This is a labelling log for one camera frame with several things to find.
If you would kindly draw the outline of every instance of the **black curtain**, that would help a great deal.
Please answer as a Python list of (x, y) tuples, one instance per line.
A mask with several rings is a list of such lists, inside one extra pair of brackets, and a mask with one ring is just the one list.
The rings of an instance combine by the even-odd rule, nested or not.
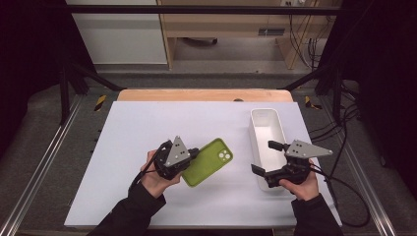
[[(354, 21), (333, 28), (337, 40), (330, 36), (325, 61)], [(344, 80), (358, 82), (359, 107), (381, 155), (417, 198), (416, 29), (417, 1), (374, 1), (339, 55), (339, 69)]]
[[(19, 129), (29, 98), (59, 84), (59, 72), (71, 61), (95, 72), (70, 13), (48, 10), (41, 1), (0, 0), (0, 156)], [(69, 74), (83, 84), (82, 75)]]

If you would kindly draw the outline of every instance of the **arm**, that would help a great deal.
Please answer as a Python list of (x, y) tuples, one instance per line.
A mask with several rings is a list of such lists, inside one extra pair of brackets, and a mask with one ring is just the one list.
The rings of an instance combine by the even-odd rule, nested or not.
[[(148, 161), (154, 153), (154, 150), (148, 152)], [(162, 193), (169, 186), (180, 182), (181, 173), (172, 180), (166, 180), (154, 170), (152, 164), (148, 171), (153, 172), (145, 174), (141, 182), (130, 191), (128, 198), (120, 201), (88, 235), (143, 235), (148, 229), (150, 218), (165, 205)]]
[(284, 179), (279, 181), (279, 185), (297, 197), (297, 200), (292, 202), (297, 219), (294, 235), (343, 235), (328, 204), (319, 193), (319, 185), (313, 171), (300, 185)]

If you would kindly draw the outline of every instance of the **black sleeve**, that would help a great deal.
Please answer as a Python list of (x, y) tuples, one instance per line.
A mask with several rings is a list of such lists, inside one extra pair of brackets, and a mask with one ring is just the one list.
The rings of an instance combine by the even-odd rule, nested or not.
[(294, 235), (343, 235), (322, 195), (309, 200), (292, 202), (297, 219)]
[(164, 196), (155, 199), (142, 184), (138, 184), (128, 198), (120, 201), (88, 236), (143, 235), (148, 229), (150, 218), (164, 205)]

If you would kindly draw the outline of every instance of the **white cabinet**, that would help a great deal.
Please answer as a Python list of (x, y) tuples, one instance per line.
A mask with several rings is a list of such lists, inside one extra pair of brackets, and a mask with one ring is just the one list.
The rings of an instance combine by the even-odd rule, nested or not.
[[(156, 5), (154, 0), (67, 0), (75, 5)], [(167, 64), (157, 14), (73, 14), (94, 65)]]

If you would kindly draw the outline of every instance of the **green phone case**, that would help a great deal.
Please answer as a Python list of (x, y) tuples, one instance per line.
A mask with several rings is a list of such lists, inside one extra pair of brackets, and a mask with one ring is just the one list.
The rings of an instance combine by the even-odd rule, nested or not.
[(190, 187), (196, 187), (233, 159), (233, 153), (220, 138), (200, 149), (200, 153), (184, 170), (182, 177)]

